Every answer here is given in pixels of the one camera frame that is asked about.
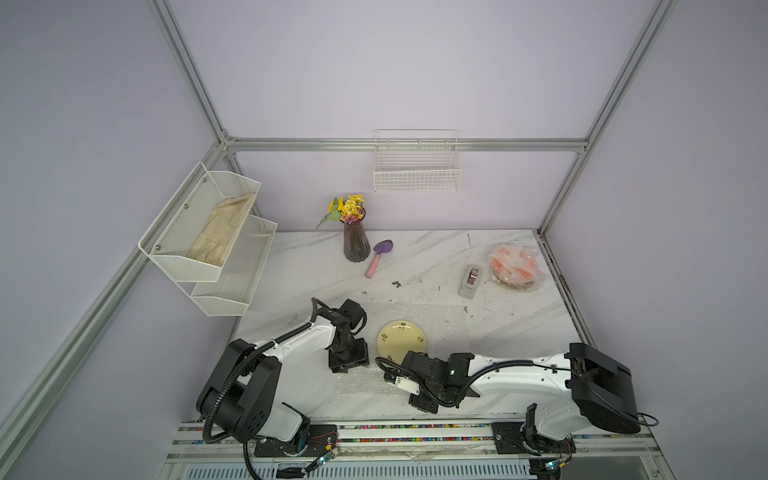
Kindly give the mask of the cream floral dinner plate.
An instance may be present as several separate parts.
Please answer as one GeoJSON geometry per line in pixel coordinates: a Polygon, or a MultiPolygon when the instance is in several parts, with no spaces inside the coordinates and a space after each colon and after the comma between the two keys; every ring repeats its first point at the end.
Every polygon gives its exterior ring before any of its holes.
{"type": "Polygon", "coordinates": [[[376,337],[376,348],[379,357],[401,364],[410,351],[426,352],[426,335],[416,324],[396,320],[380,329],[376,337]]]}

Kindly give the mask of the white tape dispenser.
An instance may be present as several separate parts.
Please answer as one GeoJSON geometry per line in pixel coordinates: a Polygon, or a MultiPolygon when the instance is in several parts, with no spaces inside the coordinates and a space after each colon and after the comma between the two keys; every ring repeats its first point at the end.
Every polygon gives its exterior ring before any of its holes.
{"type": "Polygon", "coordinates": [[[462,277],[458,295],[465,299],[473,299],[482,280],[482,268],[477,265],[469,265],[462,277]]]}

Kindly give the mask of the orange dinner plate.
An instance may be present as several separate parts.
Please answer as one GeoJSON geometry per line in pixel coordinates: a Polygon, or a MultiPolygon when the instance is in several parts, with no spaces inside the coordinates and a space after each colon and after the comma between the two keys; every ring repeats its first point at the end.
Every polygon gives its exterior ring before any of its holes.
{"type": "Polygon", "coordinates": [[[525,285],[538,277],[534,252],[519,245],[496,246],[490,252],[489,263],[496,279],[507,285],[525,285]]]}

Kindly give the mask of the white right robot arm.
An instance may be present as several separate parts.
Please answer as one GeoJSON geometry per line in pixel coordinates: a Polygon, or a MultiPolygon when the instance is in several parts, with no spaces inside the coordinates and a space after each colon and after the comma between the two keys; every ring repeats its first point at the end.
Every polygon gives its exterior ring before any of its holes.
{"type": "Polygon", "coordinates": [[[384,380],[408,392],[412,407],[435,414],[468,397],[531,395],[520,428],[522,447],[540,456],[593,426],[634,435],[658,419],[638,411],[629,367],[585,343],[550,357],[494,359],[454,353],[447,359],[409,351],[402,362],[378,357],[384,380]]]}

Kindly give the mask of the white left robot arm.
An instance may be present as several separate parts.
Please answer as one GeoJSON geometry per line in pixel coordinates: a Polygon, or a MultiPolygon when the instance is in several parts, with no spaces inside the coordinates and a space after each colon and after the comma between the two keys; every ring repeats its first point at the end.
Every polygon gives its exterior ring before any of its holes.
{"type": "Polygon", "coordinates": [[[202,440],[217,444],[227,438],[240,443],[248,475],[259,474],[249,443],[276,442],[299,454],[309,445],[311,421],[296,408],[275,404],[282,368],[309,354],[328,353],[333,373],[369,364],[368,346],[358,335],[367,325],[363,307],[347,299],[331,308],[312,298],[312,311],[302,325],[261,344],[235,339],[218,360],[196,400],[203,419],[202,440]]]}

